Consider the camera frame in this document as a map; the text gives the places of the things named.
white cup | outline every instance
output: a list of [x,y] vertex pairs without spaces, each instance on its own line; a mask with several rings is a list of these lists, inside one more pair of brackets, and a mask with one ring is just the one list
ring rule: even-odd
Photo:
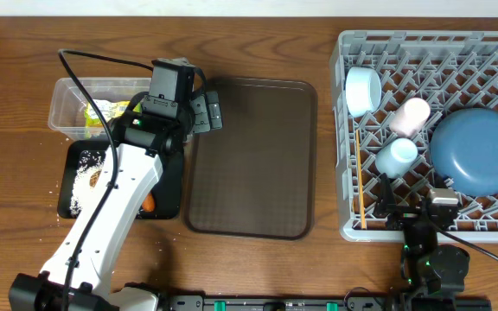
[[351,67],[345,82],[345,99],[353,117],[361,117],[367,111],[376,111],[381,99],[378,74],[370,68]]
[[376,168],[389,178],[404,175],[418,157],[418,148],[408,138],[397,138],[376,156]]
[[430,105],[421,98],[411,98],[398,108],[389,129],[401,137],[412,137],[430,116]]

clear plastic container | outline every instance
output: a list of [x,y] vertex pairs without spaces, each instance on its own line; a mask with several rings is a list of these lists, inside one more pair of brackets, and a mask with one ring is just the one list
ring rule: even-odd
[[[149,91],[150,78],[80,78],[80,82],[93,99],[111,102],[130,100],[139,92]],[[106,139],[103,128],[86,127],[84,110],[87,100],[70,78],[62,78],[55,84],[48,126],[72,140]]]

dish rack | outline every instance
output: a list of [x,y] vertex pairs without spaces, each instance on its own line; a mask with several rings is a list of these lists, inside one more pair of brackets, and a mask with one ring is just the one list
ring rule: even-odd
[[[353,67],[374,69],[380,76],[380,108],[362,117],[348,114],[345,79]],[[433,166],[428,143],[439,122],[454,111],[482,107],[498,111],[498,32],[475,31],[344,31],[329,61],[335,114],[335,165],[340,233],[348,241],[403,242],[403,233],[388,231],[386,219],[372,215],[380,193],[374,159],[397,138],[388,125],[400,105],[420,97],[431,106],[424,128],[411,139],[418,159],[410,171],[392,182],[396,200],[408,205],[409,194],[427,194]],[[360,129],[362,180],[356,172],[355,130]],[[359,182],[364,192],[367,230],[358,213]],[[446,181],[450,187],[451,180]],[[462,204],[449,230],[470,242],[498,243],[498,194],[470,197],[457,193]],[[449,242],[438,235],[439,241]]]

blue plate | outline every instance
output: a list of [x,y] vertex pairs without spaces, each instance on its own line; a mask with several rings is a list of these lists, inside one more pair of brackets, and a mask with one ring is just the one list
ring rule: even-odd
[[471,196],[498,193],[498,113],[465,109],[451,113],[433,132],[431,161],[453,189]]

wooden table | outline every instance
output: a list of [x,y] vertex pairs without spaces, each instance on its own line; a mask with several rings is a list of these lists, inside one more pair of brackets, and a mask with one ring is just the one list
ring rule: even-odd
[[[0,17],[0,309],[17,273],[37,275],[73,220],[56,204],[71,141],[48,128],[56,51],[76,48],[143,61],[186,56],[208,77],[295,79],[318,94],[316,210],[297,242],[190,232],[181,219],[136,221],[112,287],[148,282],[209,295],[385,292],[399,279],[400,244],[349,243],[338,232],[335,126],[328,60],[345,29],[486,29],[498,19],[413,18],[18,18]],[[143,69],[70,57],[79,76],[146,76]],[[498,254],[498,245],[484,245]],[[498,310],[498,263],[470,250],[465,295]]]

